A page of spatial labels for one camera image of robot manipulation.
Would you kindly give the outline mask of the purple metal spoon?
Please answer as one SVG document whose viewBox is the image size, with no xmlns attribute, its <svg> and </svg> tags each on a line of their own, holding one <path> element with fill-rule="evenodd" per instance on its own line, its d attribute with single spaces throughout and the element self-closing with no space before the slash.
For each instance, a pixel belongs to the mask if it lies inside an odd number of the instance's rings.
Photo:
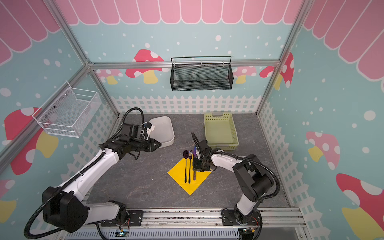
<svg viewBox="0 0 384 240">
<path fill-rule="evenodd" d="M 185 179 L 184 179 L 184 182 L 187 183 L 187 164 L 188 164 L 188 159 L 189 159 L 189 151 L 188 150 L 183 151 L 183 157 L 185 159 Z"/>
</svg>

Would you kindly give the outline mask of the yellow paper napkin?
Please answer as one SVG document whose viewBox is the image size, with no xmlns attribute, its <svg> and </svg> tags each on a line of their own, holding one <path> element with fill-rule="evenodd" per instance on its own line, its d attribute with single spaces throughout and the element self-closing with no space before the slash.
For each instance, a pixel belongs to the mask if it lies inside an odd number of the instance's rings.
<svg viewBox="0 0 384 240">
<path fill-rule="evenodd" d="M 196 172 L 197 179 L 193 180 L 193 170 L 191 167 L 191 183 L 188 183 L 189 178 L 189 160 L 187 164 L 187 183 L 185 179 L 185 159 L 182 158 L 173 168 L 168 171 L 169 176 L 189 195 L 192 195 L 198 187 L 205 181 L 211 172 Z"/>
</svg>

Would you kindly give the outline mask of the purple metal fork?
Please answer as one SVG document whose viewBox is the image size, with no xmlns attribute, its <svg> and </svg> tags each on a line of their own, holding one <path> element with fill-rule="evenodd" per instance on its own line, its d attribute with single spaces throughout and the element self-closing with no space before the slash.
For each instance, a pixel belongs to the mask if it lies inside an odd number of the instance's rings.
<svg viewBox="0 0 384 240">
<path fill-rule="evenodd" d="M 192 159 L 193 159 L 193 153 L 192 151 L 189 151 L 189 178 L 188 178 L 188 183 L 191 183 L 191 167 L 192 167 Z"/>
</svg>

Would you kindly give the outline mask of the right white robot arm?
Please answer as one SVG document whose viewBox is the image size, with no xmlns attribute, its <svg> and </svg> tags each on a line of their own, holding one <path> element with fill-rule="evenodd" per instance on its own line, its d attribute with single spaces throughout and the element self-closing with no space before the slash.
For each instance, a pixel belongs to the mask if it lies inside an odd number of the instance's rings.
<svg viewBox="0 0 384 240">
<path fill-rule="evenodd" d="M 245 157 L 212 149 L 208 141 L 194 140 L 197 159 L 193 169 L 197 172 L 213 172 L 217 168 L 235 174 L 242 196 L 233 210 L 223 209 L 223 225 L 261 225 L 262 218 L 257 207 L 266 199 L 275 197 L 281 189 L 277 175 L 263 165 L 256 155 Z"/>
</svg>

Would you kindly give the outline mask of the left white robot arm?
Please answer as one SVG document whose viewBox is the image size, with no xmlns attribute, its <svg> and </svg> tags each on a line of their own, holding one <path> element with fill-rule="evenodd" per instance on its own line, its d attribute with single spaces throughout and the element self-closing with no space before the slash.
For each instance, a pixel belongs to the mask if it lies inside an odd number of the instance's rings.
<svg viewBox="0 0 384 240">
<path fill-rule="evenodd" d="M 84 204 L 82 201 L 93 185 L 125 155 L 135 158 L 141 152 L 153 152 L 161 147 L 161 143 L 150 137 L 155 126 L 145 122 L 140 126 L 123 125 L 120 133 L 100 145 L 96 156 L 78 171 L 72 178 L 43 193 L 43 219 L 57 227 L 73 233 L 82 226 L 112 222 L 124 225 L 129 220 L 127 207 L 117 201 L 104 204 Z"/>
</svg>

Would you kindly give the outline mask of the white plastic tub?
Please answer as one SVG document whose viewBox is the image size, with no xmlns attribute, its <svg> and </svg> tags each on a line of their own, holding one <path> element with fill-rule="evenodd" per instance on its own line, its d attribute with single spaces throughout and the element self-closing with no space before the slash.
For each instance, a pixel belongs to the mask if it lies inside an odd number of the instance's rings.
<svg viewBox="0 0 384 240">
<path fill-rule="evenodd" d="M 172 121 L 167 116 L 153 118 L 149 121 L 154 127 L 150 132 L 150 138 L 155 139 L 162 145 L 160 148 L 171 146 L 175 140 Z"/>
</svg>

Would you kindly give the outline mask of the green perforated plastic basket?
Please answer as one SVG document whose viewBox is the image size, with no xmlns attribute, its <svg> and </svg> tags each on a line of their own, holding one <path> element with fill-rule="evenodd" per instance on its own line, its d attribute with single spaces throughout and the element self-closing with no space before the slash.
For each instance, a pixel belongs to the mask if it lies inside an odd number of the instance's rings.
<svg viewBox="0 0 384 240">
<path fill-rule="evenodd" d="M 205 113 L 204 124 L 206 140 L 212 149 L 236 150 L 239 139 L 231 113 Z"/>
</svg>

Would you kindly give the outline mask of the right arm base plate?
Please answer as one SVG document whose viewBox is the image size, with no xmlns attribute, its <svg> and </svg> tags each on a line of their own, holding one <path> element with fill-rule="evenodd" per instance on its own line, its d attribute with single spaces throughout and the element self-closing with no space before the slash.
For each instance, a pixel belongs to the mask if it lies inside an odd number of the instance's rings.
<svg viewBox="0 0 384 240">
<path fill-rule="evenodd" d="M 223 226 L 262 226 L 262 216 L 259 210 L 253 210 L 248 215 L 243 215 L 237 209 L 224 208 L 221 211 Z"/>
</svg>

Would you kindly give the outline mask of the black mesh wall basket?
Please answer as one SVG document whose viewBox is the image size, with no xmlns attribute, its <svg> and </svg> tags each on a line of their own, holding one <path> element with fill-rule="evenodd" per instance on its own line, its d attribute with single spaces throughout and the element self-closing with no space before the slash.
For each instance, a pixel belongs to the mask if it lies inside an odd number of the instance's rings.
<svg viewBox="0 0 384 240">
<path fill-rule="evenodd" d="M 231 90 L 234 82 L 231 56 L 171 58 L 173 91 Z"/>
</svg>

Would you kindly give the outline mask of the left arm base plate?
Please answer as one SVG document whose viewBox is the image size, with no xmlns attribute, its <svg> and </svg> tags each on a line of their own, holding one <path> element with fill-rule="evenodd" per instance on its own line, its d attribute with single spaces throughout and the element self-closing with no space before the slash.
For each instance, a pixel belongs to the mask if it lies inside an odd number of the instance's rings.
<svg viewBox="0 0 384 240">
<path fill-rule="evenodd" d="M 118 213 L 113 220 L 104 220 L 102 227 L 140 227 L 143 220 L 143 211 L 128 210 Z"/>
</svg>

